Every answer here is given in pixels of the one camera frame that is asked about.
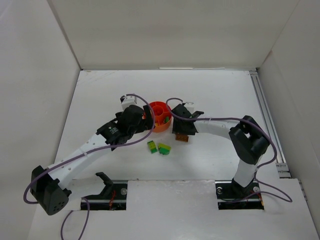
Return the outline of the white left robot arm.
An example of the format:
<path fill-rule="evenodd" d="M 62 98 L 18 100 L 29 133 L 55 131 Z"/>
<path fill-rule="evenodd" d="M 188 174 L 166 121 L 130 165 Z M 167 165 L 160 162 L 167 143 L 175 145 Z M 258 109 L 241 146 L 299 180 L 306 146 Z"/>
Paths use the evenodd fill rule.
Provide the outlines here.
<path fill-rule="evenodd" d="M 80 181 L 75 177 L 102 156 L 130 145 L 128 141 L 133 135 L 151 132 L 155 123 L 152 113 L 148 104 L 131 104 L 66 159 L 47 168 L 36 167 L 31 173 L 30 193 L 47 215 L 57 214 L 74 198 L 108 197 L 114 183 L 105 173 L 97 172 L 93 178 Z"/>

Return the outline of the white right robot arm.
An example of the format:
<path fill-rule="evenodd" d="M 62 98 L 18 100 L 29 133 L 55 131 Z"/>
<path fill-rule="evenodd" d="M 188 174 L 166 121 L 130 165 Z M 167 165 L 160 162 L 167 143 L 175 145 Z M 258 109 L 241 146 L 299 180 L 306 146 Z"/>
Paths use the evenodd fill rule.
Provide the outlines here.
<path fill-rule="evenodd" d="M 223 200 L 237 200 L 251 194 L 258 162 L 270 145 L 256 121 L 248 115 L 241 118 L 239 123 L 227 120 L 213 121 L 209 118 L 196 120 L 203 112 L 190 113 L 184 103 L 178 104 L 172 113 L 172 132 L 176 135 L 211 134 L 232 142 L 239 157 L 238 167 L 230 183 L 216 187 L 217 197 Z"/>

